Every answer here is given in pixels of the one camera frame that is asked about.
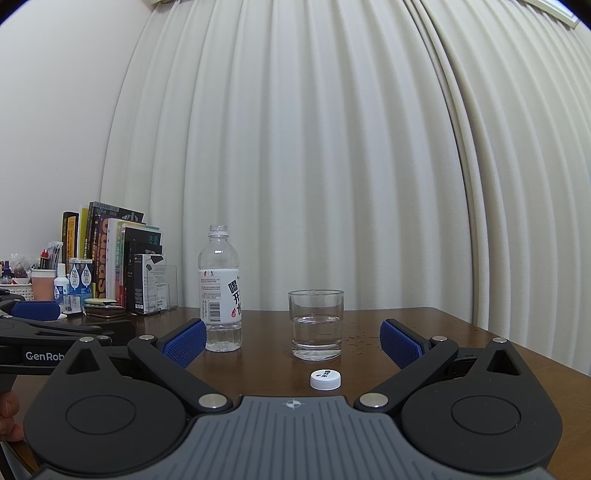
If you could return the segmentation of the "person's left hand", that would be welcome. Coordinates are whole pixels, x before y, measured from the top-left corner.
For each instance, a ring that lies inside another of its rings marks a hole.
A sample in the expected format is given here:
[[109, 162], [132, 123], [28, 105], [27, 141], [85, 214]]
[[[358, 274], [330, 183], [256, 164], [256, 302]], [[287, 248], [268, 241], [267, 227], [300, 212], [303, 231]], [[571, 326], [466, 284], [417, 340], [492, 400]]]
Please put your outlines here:
[[15, 422], [20, 410], [20, 401], [13, 391], [2, 393], [0, 396], [0, 440], [2, 442], [20, 442], [24, 440], [24, 430], [21, 424]]

